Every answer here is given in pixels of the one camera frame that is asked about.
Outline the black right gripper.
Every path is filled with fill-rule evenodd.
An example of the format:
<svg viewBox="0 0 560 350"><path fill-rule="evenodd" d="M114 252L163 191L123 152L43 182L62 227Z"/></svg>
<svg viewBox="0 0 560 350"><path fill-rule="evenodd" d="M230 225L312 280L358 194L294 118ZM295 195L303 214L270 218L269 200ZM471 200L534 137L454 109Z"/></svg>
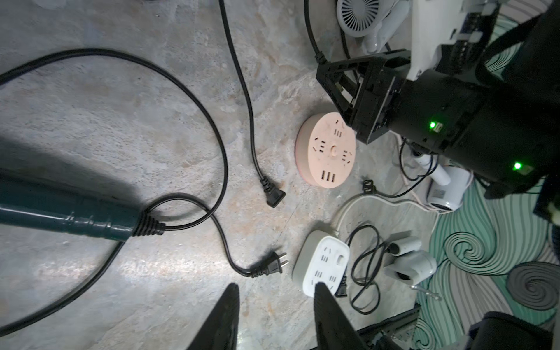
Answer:
<svg viewBox="0 0 560 350"><path fill-rule="evenodd" d="M357 138L394 131L444 153L481 111L489 89L429 69L408 79L411 51L399 49L318 66L316 78Z"/></svg>

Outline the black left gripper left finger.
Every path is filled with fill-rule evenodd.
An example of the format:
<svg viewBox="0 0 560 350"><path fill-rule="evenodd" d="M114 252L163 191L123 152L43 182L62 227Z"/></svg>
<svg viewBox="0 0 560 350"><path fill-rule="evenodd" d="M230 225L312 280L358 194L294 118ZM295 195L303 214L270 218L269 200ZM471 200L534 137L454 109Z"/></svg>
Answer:
<svg viewBox="0 0 560 350"><path fill-rule="evenodd" d="M206 321L188 347L188 350L221 349L237 347L239 329L239 286L229 284Z"/></svg>

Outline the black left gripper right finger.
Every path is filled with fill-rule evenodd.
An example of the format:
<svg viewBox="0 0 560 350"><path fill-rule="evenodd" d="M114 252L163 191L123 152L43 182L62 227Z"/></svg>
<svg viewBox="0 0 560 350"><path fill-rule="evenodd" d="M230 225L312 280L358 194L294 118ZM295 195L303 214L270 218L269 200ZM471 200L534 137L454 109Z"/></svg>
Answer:
<svg viewBox="0 0 560 350"><path fill-rule="evenodd" d="M315 285L314 320L317 349L368 349L322 282Z"/></svg>

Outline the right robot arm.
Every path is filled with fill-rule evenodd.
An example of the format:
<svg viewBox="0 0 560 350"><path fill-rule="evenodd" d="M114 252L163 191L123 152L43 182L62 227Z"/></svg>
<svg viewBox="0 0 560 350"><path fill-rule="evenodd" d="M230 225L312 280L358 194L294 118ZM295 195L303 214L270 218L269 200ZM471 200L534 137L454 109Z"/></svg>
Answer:
<svg viewBox="0 0 560 350"><path fill-rule="evenodd" d="M340 1L349 33L411 15L411 49L331 62L316 78L363 143L388 131L483 179L485 197L543 181L534 213L559 224L559 3L492 38L500 1Z"/></svg>

